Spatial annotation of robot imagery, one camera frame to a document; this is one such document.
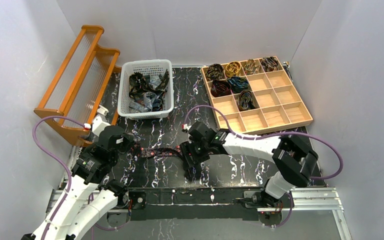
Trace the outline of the dark paisley red-dotted tie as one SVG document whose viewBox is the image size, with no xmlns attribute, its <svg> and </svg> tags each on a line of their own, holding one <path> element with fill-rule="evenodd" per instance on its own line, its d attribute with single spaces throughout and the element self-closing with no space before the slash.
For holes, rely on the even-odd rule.
<svg viewBox="0 0 384 240">
<path fill-rule="evenodd" d="M 188 181 L 195 181 L 197 174 L 199 175 L 196 165 L 189 165 L 190 160 L 192 160 L 192 154 L 180 145 L 175 147 L 144 148 L 135 144 L 130 148 L 129 153 L 144 159 L 153 157 L 178 157 L 182 161 L 182 167 L 185 171 L 184 176 Z"/>
</svg>

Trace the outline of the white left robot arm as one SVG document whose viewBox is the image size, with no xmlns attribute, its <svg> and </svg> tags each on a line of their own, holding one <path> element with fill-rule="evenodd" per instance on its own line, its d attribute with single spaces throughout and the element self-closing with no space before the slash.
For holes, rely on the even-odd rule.
<svg viewBox="0 0 384 240">
<path fill-rule="evenodd" d="M 98 140 L 79 155 L 71 171 L 71 182 L 52 207 L 48 216 L 24 240 L 80 240 L 109 210 L 126 207 L 128 187 L 117 180 L 102 184 L 118 162 L 121 151 L 131 148 L 134 139 L 116 125 L 102 129 Z"/>
</svg>

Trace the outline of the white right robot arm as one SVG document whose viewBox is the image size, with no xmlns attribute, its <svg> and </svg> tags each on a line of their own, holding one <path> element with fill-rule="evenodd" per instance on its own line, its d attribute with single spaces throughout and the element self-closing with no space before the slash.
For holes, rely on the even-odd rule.
<svg viewBox="0 0 384 240">
<path fill-rule="evenodd" d="M 308 187 L 318 154 L 297 134 L 280 136 L 237 136 L 229 129 L 215 131 L 202 122 L 184 124 L 188 140 L 180 144 L 183 165 L 190 169 L 209 160 L 211 155 L 245 155 L 272 161 L 278 171 L 260 191 L 245 191 L 234 203 L 246 208 L 277 207 L 284 194 Z"/>
</svg>

